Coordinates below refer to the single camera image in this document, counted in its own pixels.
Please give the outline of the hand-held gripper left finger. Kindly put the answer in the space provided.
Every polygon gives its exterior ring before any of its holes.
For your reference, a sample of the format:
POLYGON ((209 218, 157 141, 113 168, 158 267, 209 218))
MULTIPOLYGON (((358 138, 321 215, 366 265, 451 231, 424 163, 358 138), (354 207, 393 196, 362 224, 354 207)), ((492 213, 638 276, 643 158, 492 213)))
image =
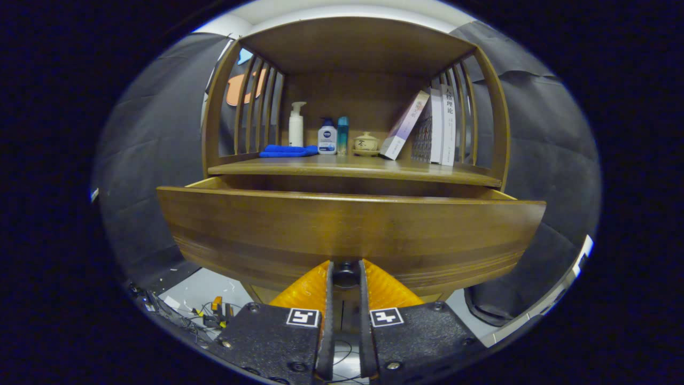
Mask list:
POLYGON ((228 368, 260 383, 332 379, 334 263, 325 261, 269 304, 242 307, 208 346, 228 368))

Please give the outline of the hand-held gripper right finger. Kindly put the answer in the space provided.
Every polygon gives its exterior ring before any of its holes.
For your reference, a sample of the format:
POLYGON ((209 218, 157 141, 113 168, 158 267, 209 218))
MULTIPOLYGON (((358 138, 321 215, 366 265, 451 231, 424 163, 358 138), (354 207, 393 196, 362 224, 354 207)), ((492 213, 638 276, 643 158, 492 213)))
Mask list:
POLYGON ((486 346, 446 302, 424 302, 367 260, 359 270, 362 377, 438 382, 485 358, 486 346))

